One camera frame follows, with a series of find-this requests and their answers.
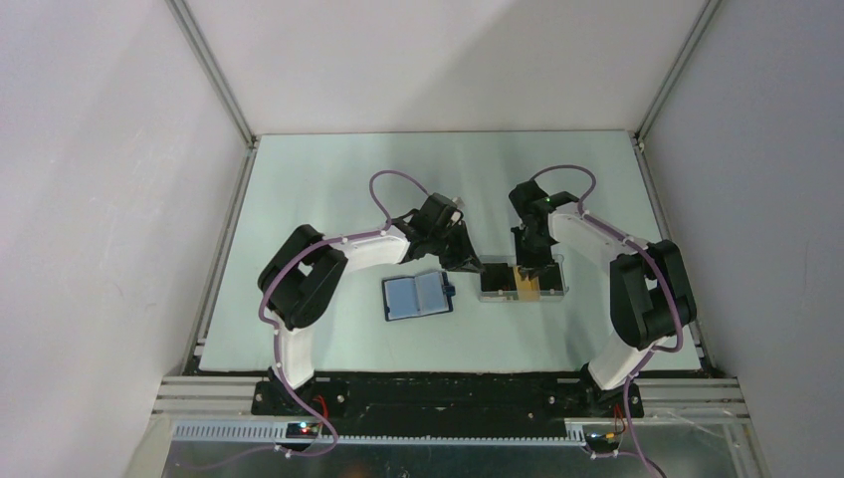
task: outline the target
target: light blue tabletop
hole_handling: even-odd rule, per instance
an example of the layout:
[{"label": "light blue tabletop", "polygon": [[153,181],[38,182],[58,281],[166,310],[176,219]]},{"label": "light blue tabletop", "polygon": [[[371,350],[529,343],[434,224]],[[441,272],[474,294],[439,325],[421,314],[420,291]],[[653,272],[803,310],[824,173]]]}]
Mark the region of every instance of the light blue tabletop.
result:
[{"label": "light blue tabletop", "polygon": [[[459,132],[265,135],[261,138],[231,253],[200,363],[203,370],[264,369],[273,363],[273,331],[258,320],[256,281],[301,224],[328,236],[369,230],[383,215],[368,180],[385,168],[416,177],[429,191],[460,196],[479,255],[514,254],[510,228],[519,221],[508,193],[543,167],[590,168],[598,186],[587,208],[627,232],[658,240],[645,185],[624,131]],[[585,190],[576,171],[539,179],[547,192]],[[376,180],[393,216],[418,208],[424,196],[395,176]],[[449,273],[454,312],[384,321],[381,279],[437,269],[436,258],[343,276],[316,323],[314,365],[322,370],[541,371],[577,370],[603,347],[609,322],[609,280],[564,244],[568,295],[555,303],[478,300],[478,279]],[[679,354],[657,354],[647,369],[700,368],[692,338]]]}]

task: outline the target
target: clear plastic box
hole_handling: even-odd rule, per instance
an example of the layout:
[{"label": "clear plastic box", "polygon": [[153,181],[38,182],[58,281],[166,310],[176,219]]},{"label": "clear plastic box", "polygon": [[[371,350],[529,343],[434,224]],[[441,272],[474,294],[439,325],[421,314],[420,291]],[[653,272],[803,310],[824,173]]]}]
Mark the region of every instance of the clear plastic box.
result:
[{"label": "clear plastic box", "polygon": [[561,255],[553,256],[556,268],[533,279],[519,272],[516,256],[481,256],[480,259],[485,266],[484,273],[478,276],[482,302],[558,302],[568,292]]}]

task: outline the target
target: black mounting bracket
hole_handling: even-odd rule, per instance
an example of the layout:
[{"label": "black mounting bracket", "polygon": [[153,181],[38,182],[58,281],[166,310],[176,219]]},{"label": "black mounting bracket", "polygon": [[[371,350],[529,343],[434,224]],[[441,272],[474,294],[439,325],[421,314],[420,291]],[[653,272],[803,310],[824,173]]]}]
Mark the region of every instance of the black mounting bracket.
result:
[{"label": "black mounting bracket", "polygon": [[[270,376],[256,385],[252,414],[307,415]],[[297,393],[317,411],[324,401],[340,434],[454,438],[560,436],[566,418],[612,417],[622,398],[554,372],[321,372]],[[635,384],[629,400],[633,417],[644,416]]]}]

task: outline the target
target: purple wire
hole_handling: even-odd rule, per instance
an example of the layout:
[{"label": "purple wire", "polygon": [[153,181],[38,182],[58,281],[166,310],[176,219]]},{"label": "purple wire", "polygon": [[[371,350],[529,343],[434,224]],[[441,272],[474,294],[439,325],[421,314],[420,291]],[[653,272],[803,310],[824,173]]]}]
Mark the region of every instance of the purple wire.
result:
[{"label": "purple wire", "polygon": [[[589,445],[586,445],[586,446],[584,446],[583,448],[580,448],[580,449],[583,450],[583,452],[586,453],[587,455],[591,456],[592,454],[594,454],[595,458],[618,458],[619,456],[632,456],[634,458],[639,457],[639,455],[637,455],[636,453],[632,453],[632,452],[629,452],[629,451],[619,451],[618,454],[615,454],[615,453],[595,453],[594,451],[592,451],[591,448],[589,448]],[[653,466],[654,470],[656,470],[656,472],[659,473],[660,478],[668,478],[668,475],[665,473],[665,471],[663,471],[663,469],[660,468],[659,465],[657,465],[654,462],[654,460],[652,460],[650,458],[646,458],[646,459],[648,460],[648,464]]]},{"label": "purple wire", "polygon": [[378,200],[378,197],[375,195],[375,188],[374,188],[375,178],[377,178],[378,176],[381,176],[383,174],[395,174],[395,175],[404,177],[405,179],[408,179],[410,182],[415,184],[416,187],[421,189],[422,192],[424,192],[426,195],[428,194],[428,190],[425,189],[425,187],[422,184],[420,184],[419,181],[417,181],[416,179],[411,177],[409,174],[406,174],[404,172],[397,171],[397,170],[394,170],[394,169],[384,169],[384,170],[376,172],[375,174],[372,175],[372,177],[369,178],[369,194],[372,196],[372,200],[375,201],[375,205],[378,206],[378,209],[380,209],[381,212],[383,212],[384,216],[386,217],[384,225],[381,227],[381,229],[376,229],[376,230],[369,231],[369,232],[360,232],[360,233],[357,233],[357,234],[349,234],[347,236],[339,236],[339,237],[334,237],[334,238],[331,238],[331,239],[323,239],[319,242],[316,242],[315,244],[312,244],[312,245],[306,247],[303,251],[301,251],[299,254],[297,254],[293,259],[291,259],[291,261],[289,263],[287,263],[285,265],[285,267],[282,268],[281,271],[279,271],[279,274],[276,275],[276,277],[273,279],[273,282],[271,282],[270,286],[267,287],[267,291],[264,293],[264,297],[261,298],[261,306],[258,309],[258,318],[261,319],[262,322],[270,324],[275,329],[275,337],[273,339],[273,355],[276,359],[276,366],[274,366],[273,369],[274,369],[274,372],[276,374],[276,377],[282,383],[282,386],[285,388],[285,390],[290,395],[290,397],[302,409],[304,409],[306,412],[308,412],[314,418],[319,420],[320,423],[324,424],[325,427],[328,428],[328,431],[331,432],[332,440],[331,440],[331,445],[328,448],[322,449],[320,451],[315,451],[315,452],[296,451],[296,450],[291,450],[291,449],[285,448],[285,452],[287,454],[295,455],[295,456],[320,456],[320,455],[325,455],[326,453],[329,453],[331,450],[334,449],[334,447],[337,446],[337,442],[339,441],[339,435],[337,434],[337,430],[334,428],[334,426],[331,424],[331,422],[329,422],[324,416],[319,414],[319,412],[317,412],[316,410],[311,408],[307,403],[305,403],[305,401],[302,400],[296,394],[296,391],[293,389],[293,387],[290,385],[290,383],[285,378],[284,370],[281,366],[279,366],[279,364],[282,363],[281,339],[280,339],[280,337],[281,337],[281,326],[282,325],[278,321],[274,321],[274,320],[268,318],[267,316],[265,316],[264,311],[269,306],[270,298],[273,296],[273,293],[276,291],[276,288],[279,287],[279,284],[282,282],[282,280],[285,278],[285,276],[287,276],[294,267],[297,267],[299,265],[299,263],[302,262],[303,259],[308,257],[308,255],[311,252],[315,251],[316,249],[319,249],[322,246],[328,246],[328,245],[331,245],[331,244],[336,244],[336,243],[339,243],[339,242],[343,242],[344,240],[354,241],[354,240],[357,240],[357,239],[365,239],[367,237],[379,236],[385,230],[387,230],[390,227],[390,223],[391,223],[390,213],[389,213],[389,211],[387,211],[387,208],[384,207],[384,205],[381,203],[381,201]]},{"label": "purple wire", "polygon": [[383,227],[383,230],[386,231],[390,227],[390,224],[392,223],[392,219],[390,218],[390,213],[389,213],[389,211],[387,211],[387,208],[384,207],[383,204],[381,204],[381,201],[379,201],[378,197],[375,195],[375,178],[378,177],[378,176],[384,175],[384,174],[395,174],[397,176],[401,176],[401,177],[407,179],[408,181],[416,184],[416,187],[421,189],[422,192],[424,192],[426,196],[428,196],[430,194],[428,194],[428,190],[425,189],[425,186],[423,186],[419,181],[417,181],[416,179],[411,177],[410,174],[407,174],[407,173],[404,173],[404,172],[401,172],[401,171],[397,171],[395,169],[383,169],[383,170],[376,172],[375,174],[372,174],[372,177],[369,178],[369,195],[372,196],[372,200],[375,201],[375,205],[378,206],[378,209],[380,209],[381,212],[383,212],[384,215],[387,216],[387,222],[384,224],[384,227]]},{"label": "purple wire", "polygon": [[536,181],[536,179],[538,177],[542,176],[543,174],[545,174],[549,171],[555,171],[555,170],[558,170],[558,169],[574,169],[576,171],[584,172],[584,173],[586,173],[587,176],[589,176],[589,179],[592,180],[592,183],[589,185],[589,188],[586,189],[586,192],[584,192],[580,196],[580,200],[577,201],[577,212],[582,216],[583,215],[583,204],[585,203],[586,198],[589,197],[589,194],[591,194],[592,191],[595,190],[595,186],[598,185],[598,179],[595,177],[595,174],[592,173],[592,171],[586,169],[583,166],[578,166],[577,164],[558,164],[556,166],[549,166],[545,169],[541,169],[538,173],[531,176],[530,180]]},{"label": "purple wire", "polygon": [[631,419],[632,415],[630,414],[630,402],[628,398],[630,396],[630,384],[633,383],[633,377],[635,377],[642,370],[642,368],[644,368],[645,365],[648,364],[648,361],[650,361],[651,357],[654,356],[654,352],[668,352],[670,354],[674,354],[676,352],[679,352],[680,349],[683,348],[683,323],[680,322],[680,313],[677,310],[677,304],[674,303],[674,298],[671,295],[671,289],[668,287],[668,281],[666,280],[662,271],[659,270],[656,261],[654,261],[650,254],[648,254],[642,247],[640,247],[633,241],[627,241],[627,237],[624,234],[615,230],[609,224],[606,224],[603,221],[596,219],[591,214],[585,213],[583,209],[584,200],[586,199],[586,197],[589,196],[589,194],[592,193],[593,190],[595,190],[595,186],[597,185],[597,178],[595,178],[595,175],[592,173],[592,171],[586,169],[583,166],[578,166],[576,164],[560,164],[557,166],[551,166],[542,169],[540,172],[534,174],[530,178],[530,180],[536,180],[540,175],[556,169],[575,169],[584,172],[586,173],[586,175],[589,176],[589,179],[592,180],[592,183],[589,185],[589,188],[586,189],[586,192],[584,192],[583,195],[580,196],[580,200],[577,202],[577,212],[580,214],[581,217],[583,217],[584,220],[594,224],[596,227],[602,229],[607,234],[614,237],[616,240],[630,246],[631,249],[638,252],[639,255],[642,256],[643,259],[645,259],[645,262],[648,264],[648,267],[651,268],[651,271],[653,271],[654,276],[657,278],[657,284],[659,285],[663,295],[665,295],[665,300],[668,304],[668,310],[671,313],[671,320],[672,322],[674,322],[675,333],[677,335],[677,342],[671,348],[653,346],[652,349],[649,350],[644,357],[642,357],[642,360],[639,361],[639,363],[635,367],[633,367],[633,370],[630,372],[630,374],[627,375],[627,378],[624,380],[623,388],[624,414],[627,417],[628,423],[627,429],[630,431],[630,436],[633,437],[633,444],[636,447],[636,453],[630,453],[630,455],[638,456],[639,459],[642,460],[642,463],[645,465],[645,468],[647,468],[648,471],[651,472],[651,474],[659,473],[663,477],[665,477],[665,473],[660,469],[660,467],[657,466],[656,463],[651,461],[647,456],[645,456],[645,452],[642,451],[642,445],[639,443],[639,438],[636,436],[636,430],[634,429],[633,420]]}]

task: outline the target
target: purple cable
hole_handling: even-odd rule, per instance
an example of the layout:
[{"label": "purple cable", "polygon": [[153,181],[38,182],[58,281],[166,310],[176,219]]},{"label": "purple cable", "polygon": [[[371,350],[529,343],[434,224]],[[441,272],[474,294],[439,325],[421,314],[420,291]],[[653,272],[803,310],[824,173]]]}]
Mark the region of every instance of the purple cable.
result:
[{"label": "purple cable", "polygon": [[577,164],[558,164],[556,166],[549,166],[545,169],[541,169],[538,173],[531,176],[530,180],[536,181],[536,179],[538,177],[542,176],[543,174],[545,174],[549,171],[554,171],[554,170],[558,170],[558,169],[574,169],[576,171],[584,172],[584,173],[586,173],[587,176],[589,176],[589,179],[592,180],[592,183],[589,185],[589,188],[586,189],[586,192],[584,192],[580,196],[580,200],[577,201],[577,212],[582,216],[583,215],[583,203],[586,201],[586,198],[589,197],[589,194],[591,194],[592,191],[595,190],[595,186],[598,184],[598,179],[595,177],[595,174],[592,173],[592,171],[586,169],[583,166],[578,166]]},{"label": "purple cable", "polygon": [[372,200],[375,201],[375,205],[378,206],[378,209],[380,209],[381,212],[383,212],[384,216],[386,217],[386,221],[384,222],[384,225],[382,226],[382,228],[376,229],[374,231],[369,231],[369,232],[361,232],[361,233],[357,233],[357,234],[349,234],[347,236],[334,237],[334,238],[331,238],[331,239],[323,239],[319,242],[316,242],[315,244],[312,244],[312,245],[306,247],[302,252],[300,252],[293,259],[291,259],[291,261],[289,263],[287,263],[287,265],[285,265],[285,267],[283,267],[281,271],[279,271],[279,274],[276,275],[276,277],[273,279],[273,282],[271,282],[270,286],[267,287],[267,291],[264,293],[264,297],[261,298],[261,306],[258,309],[258,318],[261,319],[262,322],[270,324],[275,329],[275,337],[273,339],[273,355],[276,359],[276,365],[277,365],[277,366],[274,366],[274,372],[276,374],[276,377],[282,383],[282,386],[285,388],[285,390],[290,395],[290,397],[302,409],[304,409],[306,412],[308,412],[314,418],[319,420],[320,423],[324,424],[325,427],[328,428],[328,431],[331,432],[332,441],[331,441],[331,445],[328,448],[325,448],[323,450],[316,451],[316,452],[304,452],[304,451],[295,451],[295,450],[285,449],[286,453],[289,454],[289,455],[295,455],[295,456],[320,456],[320,455],[325,455],[326,453],[329,453],[331,450],[333,450],[335,446],[337,446],[337,442],[339,441],[339,435],[337,434],[337,430],[334,428],[334,426],[324,416],[320,415],[319,412],[317,412],[316,410],[311,408],[307,403],[305,403],[304,400],[302,400],[296,394],[296,391],[293,389],[293,387],[288,383],[287,379],[284,377],[285,374],[284,374],[282,367],[278,366],[278,364],[282,362],[281,339],[280,339],[280,336],[281,336],[280,331],[281,331],[282,325],[279,322],[274,321],[274,320],[266,317],[264,315],[264,311],[269,306],[270,298],[273,296],[273,293],[276,291],[276,288],[279,287],[279,284],[282,282],[282,280],[285,278],[285,276],[287,276],[288,273],[290,273],[290,271],[294,267],[297,267],[303,259],[308,257],[308,255],[311,252],[315,251],[316,249],[319,249],[322,246],[328,246],[328,245],[331,245],[331,244],[336,244],[336,243],[339,243],[339,242],[343,242],[344,240],[354,241],[354,240],[357,240],[357,239],[365,239],[367,237],[379,236],[385,230],[387,230],[390,227],[390,223],[391,223],[390,213],[389,213],[389,211],[387,211],[387,208],[384,207],[383,204],[381,204],[381,201],[378,200],[378,197],[375,195],[375,188],[374,188],[375,178],[377,178],[378,176],[381,176],[383,174],[395,174],[395,175],[404,177],[405,179],[408,179],[413,184],[415,184],[426,195],[428,194],[428,190],[425,189],[425,187],[422,186],[422,184],[420,184],[419,181],[417,181],[416,179],[414,179],[413,177],[411,177],[410,175],[408,175],[404,172],[397,171],[397,170],[394,170],[394,169],[385,169],[385,170],[376,172],[375,174],[372,175],[372,177],[369,178],[369,194],[372,196]]},{"label": "purple cable", "polygon": [[426,196],[428,196],[430,194],[428,194],[428,190],[425,189],[425,186],[423,186],[419,181],[417,181],[416,179],[411,177],[410,174],[406,174],[404,172],[397,171],[395,169],[383,169],[383,170],[376,172],[375,174],[372,174],[372,177],[369,178],[369,195],[372,196],[372,200],[375,201],[375,205],[378,206],[378,209],[380,209],[381,212],[383,212],[384,215],[387,216],[387,222],[383,227],[384,230],[387,230],[390,227],[390,223],[392,222],[392,219],[390,218],[390,213],[387,211],[387,208],[384,207],[383,204],[381,204],[381,201],[378,200],[378,197],[375,196],[375,178],[378,177],[378,176],[384,175],[384,174],[395,174],[397,176],[401,176],[401,177],[407,179],[408,181],[416,184],[416,187],[421,189],[422,192],[424,192]]},{"label": "purple cable", "polygon": [[[580,449],[583,450],[583,452],[586,453],[587,455],[591,456],[591,455],[594,454],[595,458],[618,458],[619,456],[632,456],[633,458],[639,457],[639,455],[637,455],[636,453],[631,453],[629,451],[619,451],[617,454],[616,453],[595,453],[594,451],[592,451],[591,448],[589,448],[589,445],[586,445],[585,447],[580,448]],[[647,460],[648,460],[648,464],[653,466],[654,469],[656,470],[656,472],[659,473],[660,478],[668,478],[668,475],[665,474],[665,471],[663,471],[663,469],[660,468],[659,465],[657,465],[654,462],[654,460],[652,460],[650,458],[648,458]]]},{"label": "purple cable", "polygon": [[630,403],[628,401],[628,398],[630,396],[630,384],[633,382],[633,377],[635,377],[642,370],[642,368],[645,367],[648,361],[650,361],[651,357],[654,356],[654,352],[668,352],[670,354],[674,354],[676,352],[679,352],[680,349],[683,348],[683,323],[680,322],[680,313],[677,310],[677,304],[674,303],[674,298],[671,295],[671,289],[668,287],[668,281],[666,280],[662,271],[659,270],[656,261],[654,261],[651,255],[648,254],[642,247],[640,247],[633,241],[627,241],[627,237],[624,234],[615,230],[609,224],[606,224],[603,221],[596,219],[594,216],[592,216],[591,214],[587,214],[584,211],[584,200],[586,199],[586,197],[589,196],[589,194],[592,193],[593,190],[595,190],[595,186],[597,185],[597,178],[595,178],[595,175],[592,173],[592,171],[586,169],[583,166],[578,166],[576,164],[560,164],[557,166],[551,166],[542,169],[540,172],[534,174],[530,178],[530,180],[536,180],[540,175],[556,169],[575,169],[584,172],[586,173],[586,175],[589,176],[589,179],[592,180],[592,183],[589,185],[589,188],[586,189],[586,192],[584,192],[583,195],[580,196],[580,200],[577,202],[577,212],[584,220],[594,224],[596,227],[602,229],[619,242],[626,244],[631,249],[639,253],[639,255],[642,256],[642,258],[648,264],[648,267],[651,268],[651,271],[653,271],[654,276],[657,278],[657,284],[659,285],[663,295],[665,295],[665,300],[668,304],[668,310],[671,313],[672,322],[674,322],[675,333],[677,335],[677,342],[672,348],[653,346],[652,349],[648,351],[644,357],[642,357],[642,360],[639,361],[639,363],[635,367],[633,367],[633,370],[631,370],[630,374],[627,375],[627,378],[624,380],[623,388],[624,414],[627,417],[628,430],[630,431],[630,436],[633,437],[633,444],[636,447],[636,453],[631,453],[631,455],[638,456],[639,459],[642,460],[642,463],[645,465],[645,468],[647,468],[648,471],[651,472],[651,474],[659,473],[664,477],[665,473],[659,468],[659,466],[656,465],[656,463],[653,463],[653,461],[651,461],[647,456],[645,456],[645,453],[642,451],[642,446],[639,443],[639,438],[636,436],[636,430],[633,427],[633,420],[631,420],[632,415],[630,414]]}]

